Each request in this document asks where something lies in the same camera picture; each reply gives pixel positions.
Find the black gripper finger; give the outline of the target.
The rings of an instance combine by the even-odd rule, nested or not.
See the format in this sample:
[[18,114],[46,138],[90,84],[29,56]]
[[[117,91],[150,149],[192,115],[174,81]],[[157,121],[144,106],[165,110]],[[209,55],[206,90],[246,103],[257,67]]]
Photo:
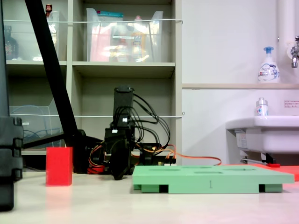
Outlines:
[[130,162],[123,162],[120,168],[120,179],[130,170]]
[[117,162],[111,163],[111,173],[115,180],[121,179],[121,167]]

